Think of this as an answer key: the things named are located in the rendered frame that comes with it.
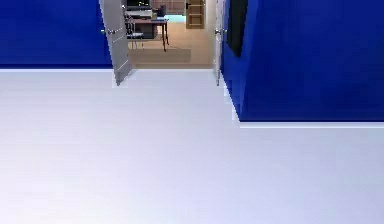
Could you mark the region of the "white room door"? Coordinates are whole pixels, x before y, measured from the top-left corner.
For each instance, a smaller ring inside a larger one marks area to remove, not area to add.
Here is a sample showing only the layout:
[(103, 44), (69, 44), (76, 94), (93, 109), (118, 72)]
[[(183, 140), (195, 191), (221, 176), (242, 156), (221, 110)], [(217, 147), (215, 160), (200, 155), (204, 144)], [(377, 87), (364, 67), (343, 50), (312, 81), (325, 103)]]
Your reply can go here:
[(224, 19), (224, 5), (225, 0), (216, 0), (216, 17), (215, 17), (215, 28), (214, 28), (214, 74), (216, 76), (216, 85), (220, 85), (221, 79), (221, 56), (222, 56), (222, 41), (223, 34), (215, 34), (215, 29), (223, 29)]

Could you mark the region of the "dark wooden table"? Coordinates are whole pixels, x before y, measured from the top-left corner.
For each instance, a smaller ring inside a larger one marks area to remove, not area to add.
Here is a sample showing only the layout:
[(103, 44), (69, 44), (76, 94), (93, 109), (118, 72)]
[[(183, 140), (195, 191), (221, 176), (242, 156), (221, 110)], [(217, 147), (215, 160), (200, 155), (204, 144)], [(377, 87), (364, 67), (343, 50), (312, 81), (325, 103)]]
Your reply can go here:
[(167, 51), (167, 46), (169, 45), (167, 19), (132, 19), (132, 22), (134, 24), (134, 31), (141, 33), (144, 40), (154, 39), (158, 35), (158, 28), (161, 28), (163, 50)]

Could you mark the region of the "light wooden door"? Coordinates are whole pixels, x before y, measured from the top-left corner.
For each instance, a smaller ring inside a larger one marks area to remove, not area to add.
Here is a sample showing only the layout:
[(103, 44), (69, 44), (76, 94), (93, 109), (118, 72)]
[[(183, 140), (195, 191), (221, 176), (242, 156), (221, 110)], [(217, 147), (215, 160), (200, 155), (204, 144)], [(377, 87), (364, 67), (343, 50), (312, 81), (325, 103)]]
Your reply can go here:
[(203, 29), (205, 26), (205, 0), (186, 0), (186, 28)]

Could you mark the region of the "grey metal chair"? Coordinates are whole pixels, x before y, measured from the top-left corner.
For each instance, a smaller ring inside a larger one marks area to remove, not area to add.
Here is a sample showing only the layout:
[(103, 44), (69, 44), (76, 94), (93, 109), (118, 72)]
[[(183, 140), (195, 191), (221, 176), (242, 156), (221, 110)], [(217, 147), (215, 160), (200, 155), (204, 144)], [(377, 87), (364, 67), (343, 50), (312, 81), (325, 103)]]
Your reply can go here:
[(138, 42), (143, 40), (144, 34), (136, 30), (135, 20), (130, 15), (125, 17), (125, 25), (127, 29), (127, 38), (131, 43), (131, 47), (137, 49)]

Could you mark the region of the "grey room door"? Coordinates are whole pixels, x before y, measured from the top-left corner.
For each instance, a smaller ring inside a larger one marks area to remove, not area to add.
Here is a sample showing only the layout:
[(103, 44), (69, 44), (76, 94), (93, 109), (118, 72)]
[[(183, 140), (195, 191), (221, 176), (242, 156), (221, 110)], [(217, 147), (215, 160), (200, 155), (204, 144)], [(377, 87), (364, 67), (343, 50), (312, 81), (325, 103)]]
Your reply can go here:
[(133, 69), (129, 59), (127, 29), (125, 25), (125, 8), (122, 0), (99, 0), (105, 30), (115, 30), (112, 35), (105, 35), (111, 56), (114, 79), (119, 86)]

